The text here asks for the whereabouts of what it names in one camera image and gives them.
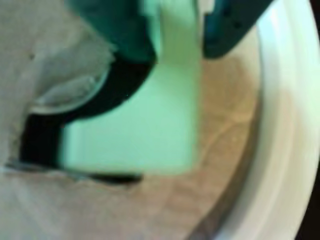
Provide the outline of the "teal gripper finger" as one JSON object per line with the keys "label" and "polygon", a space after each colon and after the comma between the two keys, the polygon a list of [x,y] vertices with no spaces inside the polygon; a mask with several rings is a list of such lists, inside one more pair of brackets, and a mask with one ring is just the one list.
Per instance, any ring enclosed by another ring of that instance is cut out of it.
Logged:
{"label": "teal gripper finger", "polygon": [[142,0],[68,0],[66,4],[121,57],[135,63],[157,60]]}
{"label": "teal gripper finger", "polygon": [[266,10],[264,0],[216,0],[204,16],[203,53],[217,59],[232,50]]}

